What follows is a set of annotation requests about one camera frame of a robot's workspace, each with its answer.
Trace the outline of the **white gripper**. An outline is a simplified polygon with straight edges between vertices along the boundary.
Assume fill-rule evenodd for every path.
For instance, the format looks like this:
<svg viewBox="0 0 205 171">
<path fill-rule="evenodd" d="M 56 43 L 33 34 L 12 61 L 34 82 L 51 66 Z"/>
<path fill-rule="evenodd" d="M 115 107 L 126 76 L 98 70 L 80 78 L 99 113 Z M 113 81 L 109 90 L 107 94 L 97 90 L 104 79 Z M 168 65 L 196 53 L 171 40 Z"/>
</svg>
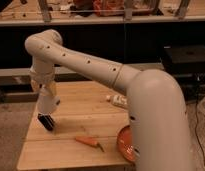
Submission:
<svg viewBox="0 0 205 171">
<path fill-rule="evenodd" d="M 39 113 L 44 115 L 53 113 L 59 102 L 60 99 L 57 96 L 55 83 L 46 84 L 41 87 L 37 101 L 37 110 Z"/>
</svg>

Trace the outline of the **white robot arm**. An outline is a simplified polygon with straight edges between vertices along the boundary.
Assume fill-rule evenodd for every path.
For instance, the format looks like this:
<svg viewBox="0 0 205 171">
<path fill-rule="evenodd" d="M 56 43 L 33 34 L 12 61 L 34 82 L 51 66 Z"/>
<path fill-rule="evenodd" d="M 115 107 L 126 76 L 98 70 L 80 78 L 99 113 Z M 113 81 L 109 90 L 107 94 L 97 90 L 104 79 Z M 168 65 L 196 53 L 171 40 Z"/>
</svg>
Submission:
<svg viewBox="0 0 205 171">
<path fill-rule="evenodd" d="M 177 81 L 158 69 L 133 67 L 62 46 L 55 30 L 29 36 L 33 87 L 39 92 L 38 112 L 56 110 L 53 83 L 56 64 L 97 81 L 127 97 L 137 171 L 194 171 L 186 104 Z"/>
</svg>

